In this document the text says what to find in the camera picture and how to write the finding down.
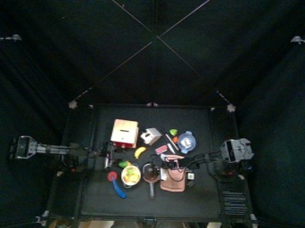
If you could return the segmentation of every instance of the yellow banana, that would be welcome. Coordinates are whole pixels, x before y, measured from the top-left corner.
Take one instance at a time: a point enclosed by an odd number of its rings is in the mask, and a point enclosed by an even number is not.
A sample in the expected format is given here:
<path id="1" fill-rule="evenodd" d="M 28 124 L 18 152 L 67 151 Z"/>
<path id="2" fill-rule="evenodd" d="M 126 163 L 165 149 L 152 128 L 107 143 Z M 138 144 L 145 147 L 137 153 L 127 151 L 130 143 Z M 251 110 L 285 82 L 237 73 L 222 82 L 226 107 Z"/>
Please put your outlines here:
<path id="1" fill-rule="evenodd" d="M 145 146 L 139 147 L 135 152 L 135 158 L 138 159 L 139 155 L 148 150 Z"/>

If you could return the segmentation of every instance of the black fabric wall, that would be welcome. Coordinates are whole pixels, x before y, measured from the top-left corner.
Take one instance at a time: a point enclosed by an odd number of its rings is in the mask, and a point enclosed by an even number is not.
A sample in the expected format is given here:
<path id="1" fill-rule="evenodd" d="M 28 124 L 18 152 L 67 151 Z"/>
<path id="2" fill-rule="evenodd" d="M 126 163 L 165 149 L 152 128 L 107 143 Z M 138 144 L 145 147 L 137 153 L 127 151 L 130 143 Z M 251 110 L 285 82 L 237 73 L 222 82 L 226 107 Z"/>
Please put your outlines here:
<path id="1" fill-rule="evenodd" d="M 61 143 L 69 102 L 95 86 L 81 102 L 225 105 L 220 90 L 242 103 L 257 214 L 271 223 L 304 224 L 305 47 L 289 43 L 304 35 L 304 2 L 209 1 L 182 20 L 202 4 L 0 1 L 2 37 L 18 33 L 24 39 L 0 41 L 3 221 L 39 215 L 49 194 L 42 158 L 7 164 L 12 137 Z"/>
<path id="2" fill-rule="evenodd" d="M 0 23 L 3 34 L 10 34 Z M 42 215 L 50 194 L 49 161 L 8 162 L 14 137 L 61 143 L 69 103 L 19 42 L 0 43 L 0 227 Z"/>
<path id="3" fill-rule="evenodd" d="M 304 60 L 305 45 L 296 44 L 238 111 L 241 136 L 253 142 L 256 153 L 256 215 L 269 227 L 305 226 Z"/>

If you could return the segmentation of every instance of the red box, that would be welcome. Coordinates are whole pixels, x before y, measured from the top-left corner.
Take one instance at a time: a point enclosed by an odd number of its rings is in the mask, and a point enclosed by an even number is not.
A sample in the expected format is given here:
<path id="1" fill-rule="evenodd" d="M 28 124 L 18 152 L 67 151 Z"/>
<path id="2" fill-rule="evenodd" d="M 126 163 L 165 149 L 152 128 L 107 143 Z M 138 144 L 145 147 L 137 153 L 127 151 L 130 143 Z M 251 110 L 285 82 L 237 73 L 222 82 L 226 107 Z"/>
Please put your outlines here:
<path id="1" fill-rule="evenodd" d="M 114 130 L 111 135 L 111 141 L 118 147 L 137 147 L 138 138 L 138 122 L 117 119 L 114 121 Z"/>

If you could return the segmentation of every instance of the blue bowl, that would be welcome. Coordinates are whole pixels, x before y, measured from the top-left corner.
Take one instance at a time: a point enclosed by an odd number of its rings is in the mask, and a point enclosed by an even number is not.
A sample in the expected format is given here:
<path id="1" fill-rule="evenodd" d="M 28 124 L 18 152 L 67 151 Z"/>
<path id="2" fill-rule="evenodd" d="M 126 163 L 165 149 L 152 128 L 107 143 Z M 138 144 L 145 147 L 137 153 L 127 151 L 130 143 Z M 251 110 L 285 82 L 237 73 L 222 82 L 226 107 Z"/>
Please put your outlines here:
<path id="1" fill-rule="evenodd" d="M 180 136 L 178 146 L 181 148 L 181 152 L 188 154 L 196 148 L 196 138 L 192 132 L 186 132 Z"/>

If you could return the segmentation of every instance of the blue object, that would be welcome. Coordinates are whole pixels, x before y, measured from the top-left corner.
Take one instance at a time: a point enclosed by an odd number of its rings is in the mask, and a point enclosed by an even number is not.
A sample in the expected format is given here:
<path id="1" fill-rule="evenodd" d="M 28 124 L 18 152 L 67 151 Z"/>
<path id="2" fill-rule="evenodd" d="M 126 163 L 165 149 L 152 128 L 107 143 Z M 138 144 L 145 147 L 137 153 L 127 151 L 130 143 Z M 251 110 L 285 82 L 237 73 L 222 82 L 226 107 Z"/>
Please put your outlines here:
<path id="1" fill-rule="evenodd" d="M 196 138 L 192 132 L 186 131 L 186 133 L 180 136 L 178 146 L 181 148 L 181 152 L 185 154 L 196 148 Z"/>
<path id="2" fill-rule="evenodd" d="M 125 198 L 126 198 L 126 193 L 125 193 L 125 192 L 122 191 L 122 189 L 119 188 L 119 185 L 118 185 L 118 183 L 117 183 L 117 181 L 115 181 L 115 178 L 114 178 L 113 176 L 111 176 L 111 179 L 113 179 L 114 190 L 115 190 L 118 196 L 119 196 L 122 199 L 125 199 Z"/>

